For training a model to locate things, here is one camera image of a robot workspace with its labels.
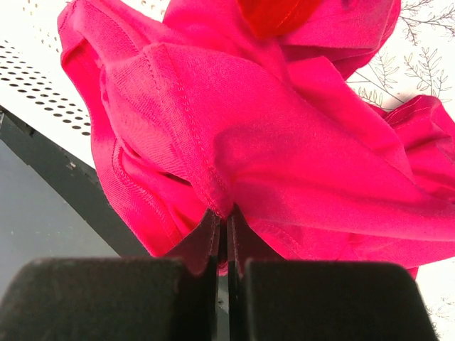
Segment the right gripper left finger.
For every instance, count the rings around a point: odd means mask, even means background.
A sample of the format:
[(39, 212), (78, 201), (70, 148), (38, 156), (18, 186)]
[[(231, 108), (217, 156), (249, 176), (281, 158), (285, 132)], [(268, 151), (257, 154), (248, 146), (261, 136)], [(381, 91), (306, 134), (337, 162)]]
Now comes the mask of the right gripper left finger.
[(220, 220), (161, 258), (27, 263), (1, 300), (2, 340), (214, 340)]

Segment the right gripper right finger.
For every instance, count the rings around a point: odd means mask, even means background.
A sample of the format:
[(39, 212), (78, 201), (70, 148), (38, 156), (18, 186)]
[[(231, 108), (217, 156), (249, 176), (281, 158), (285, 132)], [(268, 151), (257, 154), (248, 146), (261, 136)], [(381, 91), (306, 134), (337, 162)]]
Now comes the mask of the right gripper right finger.
[(414, 279), (378, 262), (295, 261), (227, 219), (232, 340), (435, 340)]

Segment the magenta t shirt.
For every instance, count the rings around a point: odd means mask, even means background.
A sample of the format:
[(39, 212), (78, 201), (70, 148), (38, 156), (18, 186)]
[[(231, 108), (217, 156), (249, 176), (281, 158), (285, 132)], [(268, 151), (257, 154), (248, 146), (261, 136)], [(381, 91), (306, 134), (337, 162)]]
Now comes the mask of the magenta t shirt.
[(420, 95), (386, 112), (346, 80), (392, 34), (399, 1), (322, 1), (258, 38), (237, 1), (71, 1), (61, 64), (88, 109), (110, 205), (153, 256), (238, 206), (287, 259), (454, 255), (454, 122)]

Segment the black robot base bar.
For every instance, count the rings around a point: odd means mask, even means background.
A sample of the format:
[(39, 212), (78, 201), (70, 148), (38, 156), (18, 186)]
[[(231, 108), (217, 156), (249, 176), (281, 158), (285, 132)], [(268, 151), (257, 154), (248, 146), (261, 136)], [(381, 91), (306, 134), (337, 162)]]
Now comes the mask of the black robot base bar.
[[(39, 174), (90, 226), (113, 256), (57, 256), (47, 258), (150, 257), (108, 204), (95, 172), (7, 110), (1, 111), (1, 140)], [(216, 306), (217, 333), (218, 299)]]

